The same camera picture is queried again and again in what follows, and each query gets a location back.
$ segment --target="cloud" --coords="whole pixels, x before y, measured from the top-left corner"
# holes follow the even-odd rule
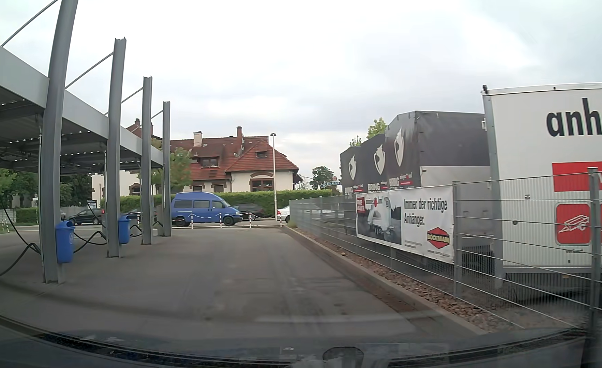
[[[46,2],[0,0],[0,42]],[[127,38],[124,96],[154,78],[173,138],[277,133],[310,176],[373,119],[482,112],[480,89],[602,80],[602,1],[80,1],[68,80]],[[7,48],[48,71],[55,4]],[[107,111],[110,60],[69,90]],[[141,116],[141,94],[122,123]],[[154,131],[162,132],[161,117]]]

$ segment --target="steel roof structure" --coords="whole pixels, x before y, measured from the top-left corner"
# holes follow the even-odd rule
[[[37,172],[48,78],[0,46],[0,167]],[[108,117],[65,91],[60,174],[102,173]],[[120,131],[120,169],[138,170],[141,139]],[[151,167],[163,165],[151,147]]]

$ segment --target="green hedge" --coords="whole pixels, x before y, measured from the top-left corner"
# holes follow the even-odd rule
[[[265,216],[273,216],[273,192],[236,192],[236,193],[217,193],[230,204],[255,203],[261,205]],[[332,190],[280,190],[276,192],[278,208],[287,207],[291,200],[302,198],[329,197]]]
[[[262,192],[236,192],[236,193],[216,193],[222,197],[229,204],[240,204],[240,203],[255,203],[261,205],[264,209],[264,213],[267,216],[273,216],[273,192],[262,191]],[[276,199],[278,201],[278,208],[287,207],[291,200],[302,199],[302,198],[317,198],[317,197],[329,197],[332,195],[330,189],[323,190],[280,190],[276,192]],[[162,203],[162,195],[154,196],[154,205],[160,205]],[[139,196],[125,196],[121,197],[119,206],[122,212],[128,212],[133,208],[140,207]]]
[[[18,223],[36,223],[37,222],[37,207],[30,208],[16,208],[15,213],[17,219],[15,222]]]

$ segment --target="dark car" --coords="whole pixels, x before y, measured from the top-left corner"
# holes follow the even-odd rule
[[[81,225],[84,223],[92,223],[94,225],[98,225],[101,223],[101,215],[104,213],[102,208],[92,208],[83,210],[74,216],[71,216],[69,220],[74,223],[74,225]]]
[[[242,218],[244,220],[249,219],[249,213],[253,213],[256,216],[256,219],[258,217],[264,217],[264,209],[261,205],[257,205],[255,203],[241,203],[233,205],[232,207],[237,211],[240,211],[240,214],[242,214]]]
[[[141,208],[133,208],[133,210],[130,210],[129,212],[124,213],[125,215],[137,215],[137,220],[139,222],[142,222],[142,209]],[[156,216],[157,212],[153,211],[153,218],[157,219],[158,217]]]

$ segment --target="windshield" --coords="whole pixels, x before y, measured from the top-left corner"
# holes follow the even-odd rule
[[[602,0],[0,0],[0,367],[140,364],[601,368]]]

